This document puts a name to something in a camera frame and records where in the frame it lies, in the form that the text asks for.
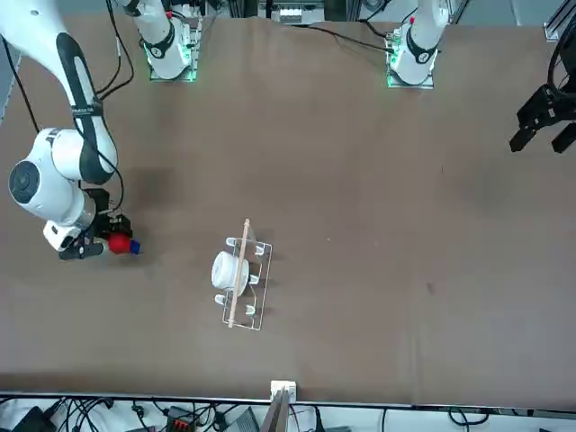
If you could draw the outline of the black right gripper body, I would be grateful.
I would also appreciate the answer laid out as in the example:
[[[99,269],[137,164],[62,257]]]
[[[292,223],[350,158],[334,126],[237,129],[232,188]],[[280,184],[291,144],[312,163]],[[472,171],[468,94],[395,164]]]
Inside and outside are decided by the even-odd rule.
[[[80,241],[93,241],[94,238],[107,240],[113,233],[122,233],[122,224],[118,217],[110,216],[110,194],[103,188],[87,188],[84,192],[95,204],[95,216],[87,229],[84,229]]]

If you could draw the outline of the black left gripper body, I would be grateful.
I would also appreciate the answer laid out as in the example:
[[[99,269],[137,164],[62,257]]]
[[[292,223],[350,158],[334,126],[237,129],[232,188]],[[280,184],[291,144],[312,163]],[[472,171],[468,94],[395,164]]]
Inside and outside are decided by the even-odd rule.
[[[552,86],[546,88],[548,96],[547,111],[553,121],[575,120],[575,98],[570,95],[562,95]]]

